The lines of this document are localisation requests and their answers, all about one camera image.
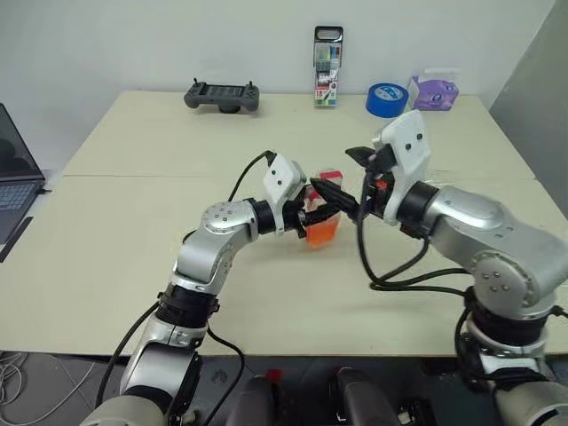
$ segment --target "white cable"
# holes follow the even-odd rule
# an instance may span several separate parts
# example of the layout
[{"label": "white cable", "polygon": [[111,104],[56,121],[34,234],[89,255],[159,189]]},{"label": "white cable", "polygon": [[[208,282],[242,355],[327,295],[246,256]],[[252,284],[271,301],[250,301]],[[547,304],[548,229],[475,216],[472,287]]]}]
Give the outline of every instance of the white cable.
[{"label": "white cable", "polygon": [[[16,398],[18,398],[18,396],[21,393],[21,388],[22,388],[22,384],[23,384],[23,377],[22,377],[22,373],[20,370],[21,365],[23,364],[23,362],[26,360],[26,353],[22,353],[20,352],[19,354],[17,354],[18,357],[20,357],[18,359],[18,357],[16,356],[11,356],[8,357],[8,359],[15,359],[14,361],[8,363],[8,364],[0,364],[0,406],[5,406],[10,404],[11,402],[13,402]],[[54,407],[52,408],[50,411],[48,411],[47,413],[45,413],[44,415],[42,415],[40,418],[32,420],[30,422],[24,422],[24,423],[12,423],[7,421],[6,419],[3,418],[3,416],[0,414],[0,422],[7,424],[8,426],[30,426],[32,424],[36,424],[38,422],[40,422],[41,420],[46,419],[47,417],[49,417],[50,415],[52,415],[58,408],[60,408],[63,404],[65,404],[65,402],[71,398],[71,396],[77,392],[77,390],[83,385],[83,383],[85,383],[85,381],[87,380],[87,377],[89,377],[89,374],[91,373],[92,369],[95,367],[95,363],[93,362],[91,364],[91,366],[89,367],[89,369],[87,370],[87,373],[85,373],[85,375],[83,376],[83,378],[79,381],[79,383]],[[6,370],[8,369],[12,369],[11,372],[9,372],[8,374],[6,374]],[[13,375],[18,375],[20,381],[19,381],[19,387],[18,390],[16,391],[16,393],[14,394],[14,396],[12,397],[12,399],[10,399],[9,401],[4,402],[4,397],[5,397],[5,390],[4,390],[4,383],[6,381],[6,379],[8,379],[9,377],[12,377]]]}]

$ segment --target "blue tape roll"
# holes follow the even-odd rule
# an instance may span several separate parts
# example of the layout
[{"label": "blue tape roll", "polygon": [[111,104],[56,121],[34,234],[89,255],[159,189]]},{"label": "blue tape roll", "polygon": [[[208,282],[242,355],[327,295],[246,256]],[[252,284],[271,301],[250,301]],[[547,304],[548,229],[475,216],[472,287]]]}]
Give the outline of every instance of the blue tape roll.
[{"label": "blue tape roll", "polygon": [[408,101],[404,87],[392,83],[378,83],[369,88],[365,107],[372,115],[392,118],[401,115]]}]

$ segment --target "laptop screen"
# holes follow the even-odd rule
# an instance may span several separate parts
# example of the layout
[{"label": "laptop screen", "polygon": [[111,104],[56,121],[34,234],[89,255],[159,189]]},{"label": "laptop screen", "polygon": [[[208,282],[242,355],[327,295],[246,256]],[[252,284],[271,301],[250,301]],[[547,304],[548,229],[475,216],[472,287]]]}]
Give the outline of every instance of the laptop screen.
[{"label": "laptop screen", "polygon": [[0,182],[14,178],[43,178],[18,129],[0,104]]}]

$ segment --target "laptop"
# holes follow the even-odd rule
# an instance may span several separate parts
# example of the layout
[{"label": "laptop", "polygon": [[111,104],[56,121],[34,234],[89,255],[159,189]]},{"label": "laptop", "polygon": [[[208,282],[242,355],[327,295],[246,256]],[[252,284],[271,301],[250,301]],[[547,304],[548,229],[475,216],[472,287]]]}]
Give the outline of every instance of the laptop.
[{"label": "laptop", "polygon": [[44,184],[42,171],[0,104],[0,244],[8,241]]}]

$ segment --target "black game controller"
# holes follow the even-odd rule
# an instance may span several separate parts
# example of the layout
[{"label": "black game controller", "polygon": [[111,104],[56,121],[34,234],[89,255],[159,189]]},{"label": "black game controller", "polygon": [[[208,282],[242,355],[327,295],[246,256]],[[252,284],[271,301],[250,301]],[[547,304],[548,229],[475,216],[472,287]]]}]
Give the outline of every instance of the black game controller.
[{"label": "black game controller", "polygon": [[219,86],[205,82],[195,82],[184,96],[185,104],[190,108],[196,108],[201,104],[219,105],[219,111],[224,114],[235,114],[241,107],[249,111],[258,109],[260,91],[252,82],[246,86]]}]

